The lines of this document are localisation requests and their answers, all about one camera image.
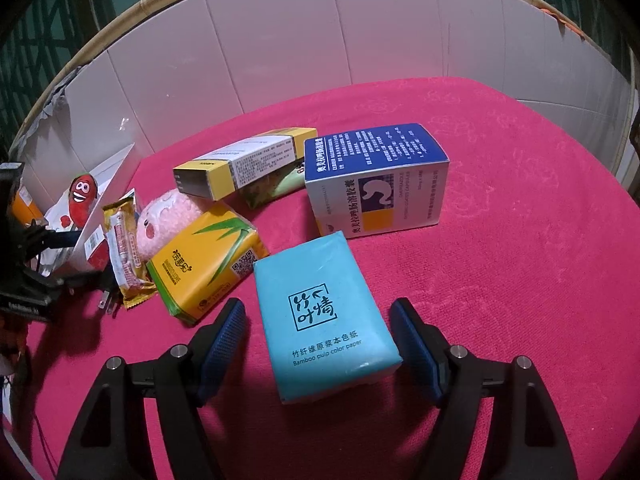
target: pink plush toy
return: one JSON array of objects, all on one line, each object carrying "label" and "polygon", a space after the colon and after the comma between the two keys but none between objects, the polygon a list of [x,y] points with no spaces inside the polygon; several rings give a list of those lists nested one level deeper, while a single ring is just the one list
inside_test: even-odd
[{"label": "pink plush toy", "polygon": [[148,262],[172,238],[211,206],[202,198],[185,195],[177,189],[152,200],[138,219],[138,253]]}]

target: black device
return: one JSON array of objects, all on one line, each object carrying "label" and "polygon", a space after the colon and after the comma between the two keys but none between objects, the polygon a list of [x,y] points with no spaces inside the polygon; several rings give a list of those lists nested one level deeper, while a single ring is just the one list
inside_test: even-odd
[{"label": "black device", "polygon": [[[155,480],[143,397],[158,404],[174,478],[223,480],[196,408],[217,392],[244,316],[242,302],[231,298],[188,345],[174,345],[155,361],[108,359],[76,418],[57,480]],[[558,412],[529,358],[489,361],[449,345],[407,298],[393,303],[390,319],[405,363],[440,409],[412,480],[460,478],[482,397],[494,397],[494,412],[479,480],[577,480]]]},{"label": "black device", "polygon": [[0,311],[48,322],[66,288],[87,286],[97,281],[100,271],[53,277],[28,266],[44,249],[75,246],[81,231],[56,232],[36,222],[25,227],[14,218],[11,205],[23,169],[22,162],[0,164]]}]

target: yellow snack package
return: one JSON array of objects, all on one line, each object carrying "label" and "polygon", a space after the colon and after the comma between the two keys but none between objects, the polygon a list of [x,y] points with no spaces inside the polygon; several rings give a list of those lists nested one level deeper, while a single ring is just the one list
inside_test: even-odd
[{"label": "yellow snack package", "polygon": [[268,255],[255,227],[216,202],[146,267],[169,313],[193,325]]},{"label": "yellow snack package", "polygon": [[129,196],[102,208],[109,259],[122,293],[122,304],[131,308],[150,298],[156,286],[149,280],[138,256],[136,207]]}]

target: square logo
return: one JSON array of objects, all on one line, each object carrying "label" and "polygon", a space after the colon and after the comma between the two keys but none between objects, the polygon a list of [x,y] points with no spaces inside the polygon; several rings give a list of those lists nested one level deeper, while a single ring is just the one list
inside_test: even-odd
[{"label": "square logo", "polygon": [[359,178],[358,189],[360,190],[360,210],[363,213],[393,208],[393,173]]},{"label": "square logo", "polygon": [[289,306],[298,332],[338,319],[325,283],[291,294]]}]

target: blue and white medicine box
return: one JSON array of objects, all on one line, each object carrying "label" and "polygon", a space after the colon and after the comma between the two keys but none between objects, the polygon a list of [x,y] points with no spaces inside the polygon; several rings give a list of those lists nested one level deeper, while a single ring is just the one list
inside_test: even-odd
[{"label": "blue and white medicine box", "polygon": [[320,234],[347,238],[434,225],[449,159],[420,124],[305,141],[305,184]]},{"label": "blue and white medicine box", "polygon": [[373,383],[401,365],[342,233],[258,260],[254,274],[283,403]]}]

